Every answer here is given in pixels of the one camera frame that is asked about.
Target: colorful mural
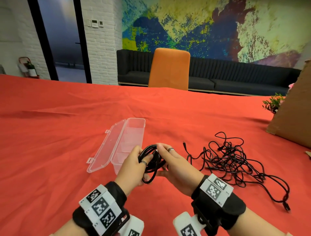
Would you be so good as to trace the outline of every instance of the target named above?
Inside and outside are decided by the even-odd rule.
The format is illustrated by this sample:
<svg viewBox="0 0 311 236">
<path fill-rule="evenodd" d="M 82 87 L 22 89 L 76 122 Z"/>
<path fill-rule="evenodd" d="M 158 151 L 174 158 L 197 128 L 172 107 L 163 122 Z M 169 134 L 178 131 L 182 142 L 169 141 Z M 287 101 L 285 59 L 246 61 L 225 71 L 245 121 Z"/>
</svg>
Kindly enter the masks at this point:
<svg viewBox="0 0 311 236">
<path fill-rule="evenodd" d="M 123 0 L 123 48 L 293 67 L 311 40 L 305 0 Z"/>
</svg>

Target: silver ring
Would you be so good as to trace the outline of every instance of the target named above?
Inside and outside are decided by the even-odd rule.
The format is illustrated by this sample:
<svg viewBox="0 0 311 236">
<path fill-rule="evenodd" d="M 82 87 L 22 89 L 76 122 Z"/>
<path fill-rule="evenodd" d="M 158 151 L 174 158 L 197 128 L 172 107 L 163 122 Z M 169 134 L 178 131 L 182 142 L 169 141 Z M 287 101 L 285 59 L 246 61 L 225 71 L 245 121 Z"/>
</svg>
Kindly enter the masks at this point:
<svg viewBox="0 0 311 236">
<path fill-rule="evenodd" d="M 144 163 L 144 164 L 147 166 L 147 162 L 145 162 L 145 161 L 141 161 L 141 163 Z"/>
<path fill-rule="evenodd" d="M 174 148 L 169 148 L 167 151 L 169 152 L 170 150 L 175 150 Z"/>
</svg>

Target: open plastic container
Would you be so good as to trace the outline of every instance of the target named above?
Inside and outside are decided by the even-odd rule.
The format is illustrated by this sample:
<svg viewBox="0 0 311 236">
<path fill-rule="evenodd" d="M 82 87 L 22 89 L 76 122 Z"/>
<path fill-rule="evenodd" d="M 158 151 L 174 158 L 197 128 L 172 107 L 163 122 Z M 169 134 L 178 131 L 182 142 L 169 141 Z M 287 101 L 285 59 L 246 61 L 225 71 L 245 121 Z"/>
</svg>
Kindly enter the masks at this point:
<svg viewBox="0 0 311 236">
<path fill-rule="evenodd" d="M 94 158 L 89 158 L 87 172 L 92 173 L 104 168 L 108 163 L 114 165 L 114 172 L 118 174 L 122 163 L 136 145 L 142 146 L 146 120 L 143 118 L 124 119 L 106 130 L 102 145 Z"/>
</svg>

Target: cardboard box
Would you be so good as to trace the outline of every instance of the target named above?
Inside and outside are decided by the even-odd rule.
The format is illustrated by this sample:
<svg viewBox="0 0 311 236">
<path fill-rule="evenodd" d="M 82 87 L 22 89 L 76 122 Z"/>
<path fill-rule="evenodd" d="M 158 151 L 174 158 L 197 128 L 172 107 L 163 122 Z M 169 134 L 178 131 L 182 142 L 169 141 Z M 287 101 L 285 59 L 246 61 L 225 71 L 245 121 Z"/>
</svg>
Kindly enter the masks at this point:
<svg viewBox="0 0 311 236">
<path fill-rule="evenodd" d="M 267 132 L 311 148 L 311 61 L 268 125 Z"/>
</svg>

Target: red tablecloth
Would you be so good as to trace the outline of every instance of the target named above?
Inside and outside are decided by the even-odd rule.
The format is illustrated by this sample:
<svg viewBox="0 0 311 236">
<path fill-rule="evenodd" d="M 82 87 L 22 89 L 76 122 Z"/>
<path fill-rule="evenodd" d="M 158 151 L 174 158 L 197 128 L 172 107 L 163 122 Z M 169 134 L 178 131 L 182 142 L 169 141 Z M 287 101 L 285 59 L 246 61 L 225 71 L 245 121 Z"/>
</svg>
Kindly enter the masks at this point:
<svg viewBox="0 0 311 236">
<path fill-rule="evenodd" d="M 309 235 L 307 149 L 265 132 L 272 114 L 262 109 L 263 99 L 0 75 L 0 235 L 49 235 L 70 219 L 87 193 L 114 180 L 111 163 L 89 174 L 86 161 L 98 150 L 105 131 L 129 117 L 146 119 L 143 147 L 168 143 L 183 156 L 183 141 L 196 156 L 217 140 L 219 131 L 243 138 L 247 157 L 261 161 L 266 173 L 290 185 L 291 213 L 273 203 L 260 186 L 249 184 L 234 192 L 280 230 Z M 201 165 L 202 160 L 194 163 Z M 266 186 L 276 198 L 283 197 L 278 185 L 267 181 Z M 166 179 L 156 178 L 136 188 L 126 208 L 145 222 L 143 235 L 176 235 L 173 219 L 184 211 L 192 215 L 190 202 Z M 220 229 L 218 235 L 226 232 Z"/>
</svg>

